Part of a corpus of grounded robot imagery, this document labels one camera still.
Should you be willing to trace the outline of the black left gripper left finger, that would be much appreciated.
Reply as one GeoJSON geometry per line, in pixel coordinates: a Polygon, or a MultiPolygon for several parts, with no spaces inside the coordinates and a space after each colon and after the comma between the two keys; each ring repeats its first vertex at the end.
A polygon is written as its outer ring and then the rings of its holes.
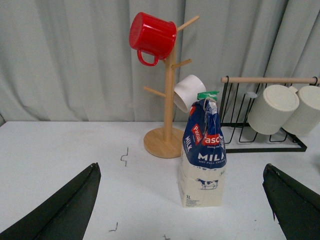
{"type": "Polygon", "coordinates": [[[2,240],[82,240],[101,180],[92,163],[46,201],[0,233],[2,240]]]}

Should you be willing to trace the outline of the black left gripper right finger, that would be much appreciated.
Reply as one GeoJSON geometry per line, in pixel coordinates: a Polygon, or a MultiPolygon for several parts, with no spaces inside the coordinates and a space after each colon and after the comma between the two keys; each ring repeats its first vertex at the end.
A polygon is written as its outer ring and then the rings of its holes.
{"type": "Polygon", "coordinates": [[[263,188],[274,218],[288,240],[320,238],[320,195],[268,163],[263,188]]]}

